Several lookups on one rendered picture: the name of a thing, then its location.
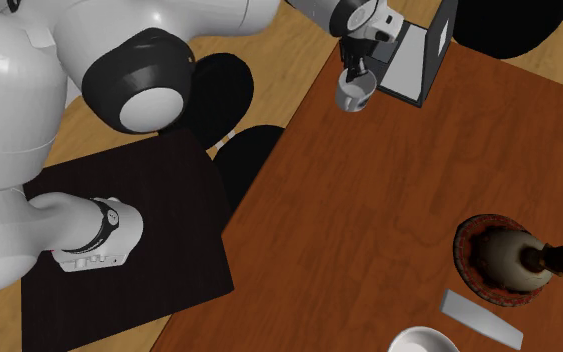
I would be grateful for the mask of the white bowl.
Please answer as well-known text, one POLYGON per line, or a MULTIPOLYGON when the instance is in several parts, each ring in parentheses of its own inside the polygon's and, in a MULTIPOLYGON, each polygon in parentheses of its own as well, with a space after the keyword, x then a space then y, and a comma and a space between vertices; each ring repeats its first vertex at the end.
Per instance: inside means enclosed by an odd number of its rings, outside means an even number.
POLYGON ((390 343, 387 352, 460 352, 443 333, 425 326, 401 331, 390 343))

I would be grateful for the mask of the brown wooden table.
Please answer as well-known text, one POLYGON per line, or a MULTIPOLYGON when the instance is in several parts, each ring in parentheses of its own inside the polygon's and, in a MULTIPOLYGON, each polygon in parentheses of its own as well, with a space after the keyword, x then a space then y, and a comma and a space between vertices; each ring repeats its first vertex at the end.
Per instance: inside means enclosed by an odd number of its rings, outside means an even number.
POLYGON ((482 213, 563 245, 563 85, 451 44, 428 100, 328 96, 331 56, 224 230, 232 293, 177 313, 152 352, 386 352, 429 326, 460 352, 563 352, 563 277, 496 309, 513 350, 440 311, 469 296, 452 245, 482 213))

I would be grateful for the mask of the grey open laptop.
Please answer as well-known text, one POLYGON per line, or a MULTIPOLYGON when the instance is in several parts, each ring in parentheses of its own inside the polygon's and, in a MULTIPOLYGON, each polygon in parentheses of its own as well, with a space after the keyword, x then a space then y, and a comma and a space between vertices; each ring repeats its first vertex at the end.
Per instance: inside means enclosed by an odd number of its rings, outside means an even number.
POLYGON ((442 0, 428 28, 403 21, 395 43, 375 44, 365 58, 376 88, 421 107, 449 48, 458 0, 442 0))

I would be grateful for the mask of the cream vase with brown neck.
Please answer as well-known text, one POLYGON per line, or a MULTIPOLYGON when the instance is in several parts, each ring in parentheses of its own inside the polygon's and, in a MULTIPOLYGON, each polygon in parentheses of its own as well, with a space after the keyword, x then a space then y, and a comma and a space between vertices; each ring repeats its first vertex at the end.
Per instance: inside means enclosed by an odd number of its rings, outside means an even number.
POLYGON ((499 288, 528 293, 563 275, 563 246, 528 232, 491 227, 476 240, 481 272, 499 288))

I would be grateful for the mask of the white flat oblong bar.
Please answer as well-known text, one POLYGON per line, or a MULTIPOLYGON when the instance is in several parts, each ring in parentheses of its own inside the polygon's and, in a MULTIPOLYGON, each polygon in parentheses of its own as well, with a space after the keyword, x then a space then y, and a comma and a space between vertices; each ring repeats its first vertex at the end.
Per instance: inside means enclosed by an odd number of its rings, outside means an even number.
POLYGON ((523 333, 489 310, 464 296, 446 289, 440 304, 440 311, 505 346, 520 350, 523 333))

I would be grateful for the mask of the dark robot stand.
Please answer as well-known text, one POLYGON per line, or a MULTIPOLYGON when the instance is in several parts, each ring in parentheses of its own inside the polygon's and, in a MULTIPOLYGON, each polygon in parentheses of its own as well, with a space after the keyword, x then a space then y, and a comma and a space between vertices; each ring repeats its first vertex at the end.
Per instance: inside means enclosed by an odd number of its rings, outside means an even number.
POLYGON ((114 196, 144 232, 121 266, 66 273, 41 253, 21 280, 22 352, 68 352, 233 289, 221 238, 230 207, 187 130, 48 167, 24 191, 114 196))

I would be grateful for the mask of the white mug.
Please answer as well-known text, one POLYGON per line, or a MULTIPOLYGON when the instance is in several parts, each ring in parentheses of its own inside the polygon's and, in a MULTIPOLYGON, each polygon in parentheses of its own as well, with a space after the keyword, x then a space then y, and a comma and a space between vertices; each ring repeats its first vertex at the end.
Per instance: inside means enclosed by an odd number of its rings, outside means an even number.
POLYGON ((347 78, 348 69, 345 69, 338 79, 335 103, 346 112, 361 111, 376 90, 376 77, 372 72, 367 71, 351 81, 347 81, 347 78))

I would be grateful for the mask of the red-rimmed dark round bowl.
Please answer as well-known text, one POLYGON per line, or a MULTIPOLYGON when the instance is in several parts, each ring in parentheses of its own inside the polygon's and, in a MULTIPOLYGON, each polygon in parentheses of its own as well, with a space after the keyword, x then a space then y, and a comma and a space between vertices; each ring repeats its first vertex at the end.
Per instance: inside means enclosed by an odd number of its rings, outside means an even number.
POLYGON ((499 288, 492 283, 477 263, 477 237, 491 227, 527 231, 515 220, 498 214, 474 215, 458 225, 453 240, 455 268, 464 283, 483 300, 502 307, 518 307, 532 302, 544 287, 522 293, 499 288))

